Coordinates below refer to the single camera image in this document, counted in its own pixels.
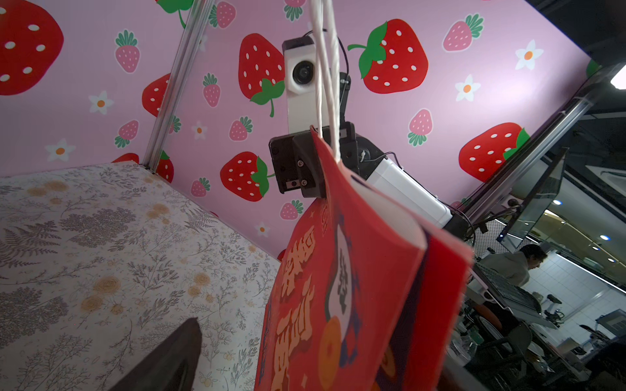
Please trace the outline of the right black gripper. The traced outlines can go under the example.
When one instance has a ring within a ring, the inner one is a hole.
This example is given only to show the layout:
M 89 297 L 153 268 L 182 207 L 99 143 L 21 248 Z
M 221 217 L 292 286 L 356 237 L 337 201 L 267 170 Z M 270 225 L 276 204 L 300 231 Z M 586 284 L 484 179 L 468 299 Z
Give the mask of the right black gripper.
M 339 147 L 342 163 L 357 172 L 357 134 L 342 122 Z M 269 150 L 279 191 L 300 190 L 304 198 L 325 198 L 325 180 L 313 136 L 309 131 L 272 138 Z

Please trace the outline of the red paper bag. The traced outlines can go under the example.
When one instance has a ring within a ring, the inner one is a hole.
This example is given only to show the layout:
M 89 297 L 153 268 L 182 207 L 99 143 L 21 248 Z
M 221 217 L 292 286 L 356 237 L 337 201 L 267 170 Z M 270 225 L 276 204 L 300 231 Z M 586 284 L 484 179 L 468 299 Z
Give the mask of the red paper bag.
M 340 48 L 330 1 L 312 35 L 334 119 L 309 128 L 325 198 L 293 230 L 265 309 L 257 390 L 479 390 L 448 354 L 470 248 L 342 163 Z

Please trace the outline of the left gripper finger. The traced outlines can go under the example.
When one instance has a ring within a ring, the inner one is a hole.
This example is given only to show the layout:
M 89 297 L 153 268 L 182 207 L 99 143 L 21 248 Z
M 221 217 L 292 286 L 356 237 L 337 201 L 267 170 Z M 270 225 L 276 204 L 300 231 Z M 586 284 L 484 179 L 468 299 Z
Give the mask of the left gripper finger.
M 187 319 L 110 391 L 191 390 L 201 345 L 202 332 L 197 318 Z

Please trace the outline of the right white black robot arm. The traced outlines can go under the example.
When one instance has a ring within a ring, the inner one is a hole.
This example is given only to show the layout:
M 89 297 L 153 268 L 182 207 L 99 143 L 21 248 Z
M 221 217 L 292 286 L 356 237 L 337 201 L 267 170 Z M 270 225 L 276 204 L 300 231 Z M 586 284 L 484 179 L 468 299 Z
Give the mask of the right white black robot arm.
M 339 149 L 344 166 L 370 187 L 460 239 L 474 233 L 471 221 L 458 207 L 446 205 L 427 191 L 390 158 L 394 153 L 383 152 L 358 135 L 350 122 L 340 130 Z M 272 138 L 269 150 L 281 193 L 300 191 L 305 198 L 325 197 L 322 169 L 310 132 Z

